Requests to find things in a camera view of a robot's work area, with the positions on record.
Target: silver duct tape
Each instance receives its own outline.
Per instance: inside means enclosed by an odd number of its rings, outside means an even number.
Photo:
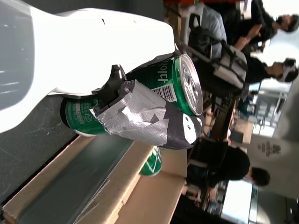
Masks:
[[[167,142],[166,101],[135,82],[132,92],[97,119],[109,134],[162,146]]]

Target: white wall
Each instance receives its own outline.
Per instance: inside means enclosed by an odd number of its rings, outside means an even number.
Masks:
[[[299,77],[293,83],[273,137],[299,142]]]
[[[298,0],[263,0],[266,11],[273,17],[282,14],[297,14],[299,12]]]
[[[280,146],[280,153],[267,155],[262,150],[262,144]],[[264,189],[288,197],[299,197],[299,143],[259,135],[252,135],[251,144],[245,146],[252,166],[269,171],[270,184]]]

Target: barcode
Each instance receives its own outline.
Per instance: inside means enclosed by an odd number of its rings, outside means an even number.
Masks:
[[[168,102],[175,102],[178,100],[172,83],[165,86],[161,86],[159,88],[152,89],[152,91],[154,91],[163,99],[166,99]]]
[[[82,114],[81,114],[81,108],[80,108],[80,104],[76,103],[76,116],[78,118],[78,121],[81,125],[83,125],[85,122],[83,120]]]

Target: chair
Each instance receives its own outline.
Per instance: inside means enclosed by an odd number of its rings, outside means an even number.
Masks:
[[[190,15],[195,13],[199,15],[200,21],[198,21],[198,24],[201,25],[202,21],[202,14],[204,10],[204,4],[199,3],[193,6],[186,6],[186,7],[181,7],[181,16],[182,16],[182,25],[181,25],[181,35],[180,35],[180,40],[188,45],[189,42],[189,35],[190,35],[190,28],[189,28],[189,20],[190,20]],[[187,53],[186,48],[182,49],[183,53]]]
[[[202,113],[207,112],[211,108],[211,112],[217,114],[217,110],[219,112],[226,112],[227,106],[228,106],[228,101],[230,99],[221,99],[213,94],[206,95],[206,97],[203,100],[203,104],[208,104],[203,110]]]
[[[204,177],[192,174],[191,171],[190,175],[187,175],[187,183],[199,188],[205,187],[210,174],[221,167],[227,148],[227,142],[219,142],[210,138],[201,138],[201,142],[196,142],[193,151],[188,156],[187,167],[194,165],[199,168],[205,168],[207,171]]]

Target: green can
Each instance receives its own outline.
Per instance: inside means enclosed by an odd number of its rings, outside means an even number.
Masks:
[[[99,96],[85,99],[68,99],[65,105],[65,116],[69,127],[83,136],[95,136],[105,133],[104,127],[93,114],[93,108],[101,108]]]
[[[196,69],[187,54],[140,68],[127,74],[156,94],[173,103],[187,115],[202,113],[202,92]]]
[[[156,146],[145,162],[140,174],[143,176],[155,176],[158,174],[162,167],[160,147]]]

